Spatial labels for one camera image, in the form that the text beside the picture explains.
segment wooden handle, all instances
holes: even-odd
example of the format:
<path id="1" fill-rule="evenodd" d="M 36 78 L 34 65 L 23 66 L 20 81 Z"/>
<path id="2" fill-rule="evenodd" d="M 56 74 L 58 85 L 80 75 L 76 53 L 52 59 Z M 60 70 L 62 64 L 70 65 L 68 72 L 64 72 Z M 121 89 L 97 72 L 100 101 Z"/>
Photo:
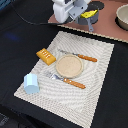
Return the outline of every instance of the wooden handle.
<path id="1" fill-rule="evenodd" d="M 89 61 L 93 61 L 93 62 L 97 62 L 96 58 L 92 58 L 92 57 L 88 57 L 88 56 L 84 56 L 84 55 L 78 55 L 78 57 L 85 59 L 85 60 L 89 60 Z"/>
<path id="2" fill-rule="evenodd" d="M 69 80 L 69 79 L 66 79 L 66 78 L 64 78 L 64 82 L 65 82 L 65 83 L 68 83 L 68 84 L 71 84 L 71 85 L 74 85 L 74 86 L 76 86 L 76 87 L 82 88 L 82 89 L 85 88 L 85 85 L 80 84 L 80 83 L 75 82 L 75 81 L 72 81 L 72 80 Z"/>

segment fork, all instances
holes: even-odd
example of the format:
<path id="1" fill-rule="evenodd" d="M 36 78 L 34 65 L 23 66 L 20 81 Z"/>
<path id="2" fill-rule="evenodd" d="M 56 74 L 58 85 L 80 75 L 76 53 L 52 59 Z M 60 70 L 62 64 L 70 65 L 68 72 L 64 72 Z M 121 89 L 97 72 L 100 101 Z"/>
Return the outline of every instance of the fork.
<path id="1" fill-rule="evenodd" d="M 79 87 L 79 88 L 82 88 L 82 89 L 86 88 L 85 85 L 83 85 L 83 84 L 81 84 L 81 83 L 78 83 L 78 82 L 69 80 L 69 79 L 67 79 L 67 78 L 58 77 L 56 74 L 53 74 L 53 73 L 51 73 L 51 72 L 49 72 L 49 71 L 46 71 L 46 72 L 45 72 L 45 76 L 46 76 L 46 77 L 49 77 L 49 78 L 51 78 L 51 79 L 58 79 L 58 80 L 61 80 L 61 81 L 65 82 L 65 83 L 67 83 L 67 84 L 71 84 L 71 85 L 74 85 L 74 86 Z"/>

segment blue cup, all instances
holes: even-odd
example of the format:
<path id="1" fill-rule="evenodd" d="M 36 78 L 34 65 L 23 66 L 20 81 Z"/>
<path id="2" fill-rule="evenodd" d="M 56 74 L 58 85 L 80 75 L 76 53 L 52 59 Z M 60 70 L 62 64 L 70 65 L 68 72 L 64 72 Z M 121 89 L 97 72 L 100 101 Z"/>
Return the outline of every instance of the blue cup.
<path id="1" fill-rule="evenodd" d="M 27 94 L 39 92 L 37 75 L 27 74 L 26 76 L 24 76 L 24 90 Z"/>

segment beige plate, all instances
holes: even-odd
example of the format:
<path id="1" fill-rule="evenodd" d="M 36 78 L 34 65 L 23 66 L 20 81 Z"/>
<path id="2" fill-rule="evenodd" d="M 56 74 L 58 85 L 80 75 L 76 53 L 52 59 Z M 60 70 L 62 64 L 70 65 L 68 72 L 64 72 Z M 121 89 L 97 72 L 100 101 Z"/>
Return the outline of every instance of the beige plate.
<path id="1" fill-rule="evenodd" d="M 82 73 L 83 62 L 79 57 L 68 54 L 57 60 L 56 70 L 64 78 L 74 78 Z"/>

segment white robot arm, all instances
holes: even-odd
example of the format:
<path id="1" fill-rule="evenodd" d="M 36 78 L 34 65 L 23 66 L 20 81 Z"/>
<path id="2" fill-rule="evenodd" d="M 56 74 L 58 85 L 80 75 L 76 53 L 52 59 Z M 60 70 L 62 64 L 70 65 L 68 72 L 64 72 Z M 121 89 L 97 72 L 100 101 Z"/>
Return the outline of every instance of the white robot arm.
<path id="1" fill-rule="evenodd" d="M 53 10 L 56 20 L 59 23 L 64 23 L 70 16 L 75 20 L 88 7 L 91 0 L 52 0 Z"/>

